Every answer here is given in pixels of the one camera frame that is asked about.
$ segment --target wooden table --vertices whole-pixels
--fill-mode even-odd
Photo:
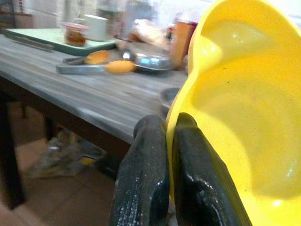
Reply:
[[[0,36],[0,177],[7,205],[24,202],[6,102],[18,100],[62,124],[119,162],[133,141],[135,124],[144,116],[165,117],[159,93],[181,86],[182,72],[124,75],[61,75],[55,66],[61,52],[46,52]],[[110,60],[118,59],[115,50]]]

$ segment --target kitchen counter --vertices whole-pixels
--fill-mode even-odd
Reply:
[[[0,76],[46,99],[128,143],[133,141],[135,124],[148,114],[164,118],[159,101],[161,90],[181,86],[182,72],[123,75],[65,75],[55,66],[61,52],[46,52],[0,36]],[[111,50],[110,59],[118,59]]]

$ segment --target green tray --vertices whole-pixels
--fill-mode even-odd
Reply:
[[[64,43],[64,31],[60,28],[6,29],[3,34],[13,35],[17,37],[25,37],[27,39],[37,41],[40,43],[51,44],[54,50],[74,56],[86,56],[98,50],[107,50],[115,48],[115,42],[118,40],[87,40],[85,46],[76,47]]]

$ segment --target white mug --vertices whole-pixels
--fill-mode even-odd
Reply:
[[[84,23],[89,28],[86,33],[86,38],[92,41],[105,41],[107,39],[107,20],[94,15],[84,15],[84,18],[77,18],[73,22],[78,21]]]

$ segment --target tiled floor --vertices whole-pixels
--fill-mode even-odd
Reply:
[[[106,226],[114,181],[93,168],[74,177],[33,179],[25,175],[44,154],[41,115],[18,103],[10,105],[16,153],[27,202],[13,211],[0,202],[1,226]]]

